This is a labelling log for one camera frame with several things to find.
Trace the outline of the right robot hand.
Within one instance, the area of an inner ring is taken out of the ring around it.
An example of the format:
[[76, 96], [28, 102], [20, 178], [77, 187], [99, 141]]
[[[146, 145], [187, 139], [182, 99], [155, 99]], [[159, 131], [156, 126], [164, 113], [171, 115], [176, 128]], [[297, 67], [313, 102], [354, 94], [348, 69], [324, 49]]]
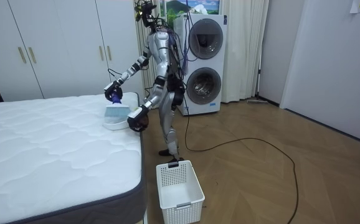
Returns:
[[121, 80], [115, 80], [104, 88], [105, 98], [112, 103], [121, 103], [123, 97], [123, 90]]

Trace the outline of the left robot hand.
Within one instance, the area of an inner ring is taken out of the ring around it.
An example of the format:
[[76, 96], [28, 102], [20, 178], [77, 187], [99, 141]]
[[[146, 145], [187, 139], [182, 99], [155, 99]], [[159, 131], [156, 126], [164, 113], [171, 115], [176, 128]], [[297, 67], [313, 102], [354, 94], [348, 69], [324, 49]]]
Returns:
[[130, 112], [127, 118], [129, 128], [137, 133], [144, 131], [149, 125], [148, 112], [149, 109], [144, 105]]

